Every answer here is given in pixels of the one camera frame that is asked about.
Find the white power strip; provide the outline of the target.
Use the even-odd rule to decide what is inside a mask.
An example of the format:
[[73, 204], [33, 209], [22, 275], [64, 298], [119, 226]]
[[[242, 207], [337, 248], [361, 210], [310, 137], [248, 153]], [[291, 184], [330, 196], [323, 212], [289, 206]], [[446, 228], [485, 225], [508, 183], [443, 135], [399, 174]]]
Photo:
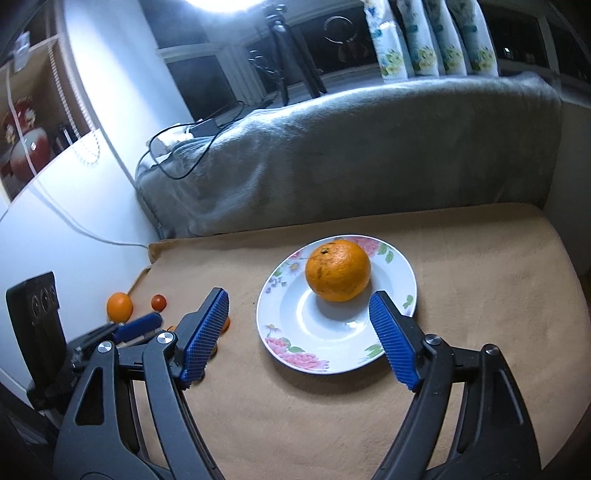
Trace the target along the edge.
[[193, 135], [186, 129], [171, 129], [148, 140], [146, 147], [154, 157], [161, 157], [168, 155], [177, 144], [191, 139], [193, 139]]

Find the orange by the wall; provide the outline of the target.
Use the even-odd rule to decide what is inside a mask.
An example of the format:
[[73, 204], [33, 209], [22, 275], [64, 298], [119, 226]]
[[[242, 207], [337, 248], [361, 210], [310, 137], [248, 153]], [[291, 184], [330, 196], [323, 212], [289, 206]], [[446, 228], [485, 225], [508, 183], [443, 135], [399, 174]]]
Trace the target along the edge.
[[130, 296], [123, 292], [113, 293], [106, 302], [106, 315], [113, 323], [127, 322], [133, 312]]

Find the small orange mandarin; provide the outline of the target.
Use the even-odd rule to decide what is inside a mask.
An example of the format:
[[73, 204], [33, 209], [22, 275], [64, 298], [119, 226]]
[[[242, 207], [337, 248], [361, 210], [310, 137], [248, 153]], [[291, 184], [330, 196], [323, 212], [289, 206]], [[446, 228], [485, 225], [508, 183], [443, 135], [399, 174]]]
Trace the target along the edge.
[[225, 320], [225, 322], [224, 322], [224, 324], [223, 324], [223, 326], [221, 328], [221, 334], [225, 333], [228, 330], [230, 324], [231, 324], [231, 320], [228, 317], [228, 318], [226, 318], [226, 320]]

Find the black tripod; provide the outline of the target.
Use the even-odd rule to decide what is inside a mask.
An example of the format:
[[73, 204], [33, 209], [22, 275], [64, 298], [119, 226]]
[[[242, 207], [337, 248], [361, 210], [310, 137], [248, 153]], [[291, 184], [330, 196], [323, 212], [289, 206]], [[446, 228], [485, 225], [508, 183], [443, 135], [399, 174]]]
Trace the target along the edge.
[[267, 62], [257, 50], [249, 51], [249, 63], [273, 80], [284, 106], [290, 102], [286, 76], [288, 63], [293, 64], [294, 68], [300, 72], [301, 82], [304, 83], [311, 98], [318, 98], [322, 94], [328, 93], [311, 54], [297, 40], [297, 36], [287, 24], [286, 16], [284, 16], [286, 13], [287, 6], [284, 4], [267, 3], [263, 6], [264, 22], [269, 30], [273, 62]]

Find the red white ceramic jar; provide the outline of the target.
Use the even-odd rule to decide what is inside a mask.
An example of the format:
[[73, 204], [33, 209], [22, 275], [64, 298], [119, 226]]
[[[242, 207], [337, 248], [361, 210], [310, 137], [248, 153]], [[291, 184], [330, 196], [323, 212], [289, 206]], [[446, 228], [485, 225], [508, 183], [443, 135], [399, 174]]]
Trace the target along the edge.
[[46, 131], [36, 125], [32, 98], [20, 98], [13, 107], [17, 121], [7, 112], [2, 122], [6, 142], [11, 146], [9, 167], [13, 176], [28, 183], [51, 160], [51, 148]]

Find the grey blanket cushion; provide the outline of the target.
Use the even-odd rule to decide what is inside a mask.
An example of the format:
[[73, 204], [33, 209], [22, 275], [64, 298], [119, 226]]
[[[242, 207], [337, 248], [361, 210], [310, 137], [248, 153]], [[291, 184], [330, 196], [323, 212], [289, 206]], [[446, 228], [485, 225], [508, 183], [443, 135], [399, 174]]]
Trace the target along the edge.
[[532, 73], [363, 87], [252, 112], [137, 174], [163, 239], [499, 202], [542, 205], [562, 102]]

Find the small red tomato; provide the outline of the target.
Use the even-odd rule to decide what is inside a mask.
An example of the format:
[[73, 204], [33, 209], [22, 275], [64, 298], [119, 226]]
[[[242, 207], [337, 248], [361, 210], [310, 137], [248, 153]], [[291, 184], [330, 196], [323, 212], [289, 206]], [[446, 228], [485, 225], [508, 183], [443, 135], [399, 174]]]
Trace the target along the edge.
[[154, 311], [161, 312], [166, 308], [167, 300], [163, 295], [156, 294], [151, 298], [150, 306]]

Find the large orange on plate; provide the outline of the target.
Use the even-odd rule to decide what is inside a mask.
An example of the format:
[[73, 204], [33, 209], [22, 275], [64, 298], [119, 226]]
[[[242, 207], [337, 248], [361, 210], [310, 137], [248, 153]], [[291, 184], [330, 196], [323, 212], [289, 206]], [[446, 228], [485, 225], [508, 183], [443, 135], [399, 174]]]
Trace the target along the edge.
[[332, 240], [315, 249], [304, 268], [308, 287], [323, 300], [344, 303], [370, 283], [370, 258], [349, 240]]

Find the black power adapter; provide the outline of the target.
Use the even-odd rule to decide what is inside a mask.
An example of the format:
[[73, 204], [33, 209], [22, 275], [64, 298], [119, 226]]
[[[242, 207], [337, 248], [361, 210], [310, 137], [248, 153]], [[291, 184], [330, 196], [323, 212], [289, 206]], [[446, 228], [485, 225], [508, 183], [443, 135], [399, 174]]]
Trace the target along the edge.
[[207, 119], [192, 125], [188, 132], [194, 137], [212, 137], [219, 132], [219, 127], [214, 119]]

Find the white floral plate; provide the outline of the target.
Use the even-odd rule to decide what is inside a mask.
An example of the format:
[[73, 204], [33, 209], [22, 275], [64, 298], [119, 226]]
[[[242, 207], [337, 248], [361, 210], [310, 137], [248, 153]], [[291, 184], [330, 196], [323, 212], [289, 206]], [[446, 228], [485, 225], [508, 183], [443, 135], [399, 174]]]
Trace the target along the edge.
[[418, 304], [418, 283], [409, 260], [385, 240], [346, 235], [369, 256], [370, 282], [348, 302], [328, 302], [312, 292], [305, 279], [308, 257], [335, 241], [327, 237], [301, 247], [273, 270], [259, 294], [256, 328], [273, 358], [291, 369], [334, 375], [369, 365], [384, 355], [370, 323], [370, 295], [385, 291], [402, 314], [411, 317]]

